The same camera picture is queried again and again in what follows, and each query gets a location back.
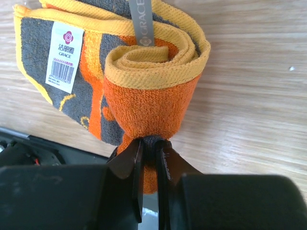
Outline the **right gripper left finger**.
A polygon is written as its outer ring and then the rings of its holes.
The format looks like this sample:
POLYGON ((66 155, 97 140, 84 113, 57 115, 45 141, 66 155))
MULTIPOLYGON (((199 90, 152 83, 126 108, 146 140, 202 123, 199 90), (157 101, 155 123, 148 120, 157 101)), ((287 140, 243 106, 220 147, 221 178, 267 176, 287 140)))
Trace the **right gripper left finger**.
POLYGON ((113 153, 106 163, 112 172, 110 194, 115 198, 111 207, 116 211, 116 223, 142 222, 143 152, 143 140, 136 139, 119 155, 113 153))

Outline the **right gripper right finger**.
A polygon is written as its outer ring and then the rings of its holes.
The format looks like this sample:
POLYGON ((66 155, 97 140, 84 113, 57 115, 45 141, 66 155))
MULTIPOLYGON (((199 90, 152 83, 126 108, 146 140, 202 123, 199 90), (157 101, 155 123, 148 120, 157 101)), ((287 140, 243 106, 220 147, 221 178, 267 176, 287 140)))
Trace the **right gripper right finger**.
POLYGON ((158 188, 158 228, 160 230, 188 230, 189 218, 185 189, 181 179, 202 173, 177 153, 170 141, 155 144, 158 188))

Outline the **grey orange towel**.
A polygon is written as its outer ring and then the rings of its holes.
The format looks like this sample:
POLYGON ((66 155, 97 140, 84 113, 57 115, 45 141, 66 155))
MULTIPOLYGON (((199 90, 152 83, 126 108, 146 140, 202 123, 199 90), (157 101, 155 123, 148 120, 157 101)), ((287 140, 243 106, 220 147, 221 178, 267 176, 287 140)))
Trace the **grey orange towel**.
POLYGON ((161 0, 43 0, 14 7, 21 73, 56 109, 122 153, 179 130, 211 50, 188 14, 161 0))

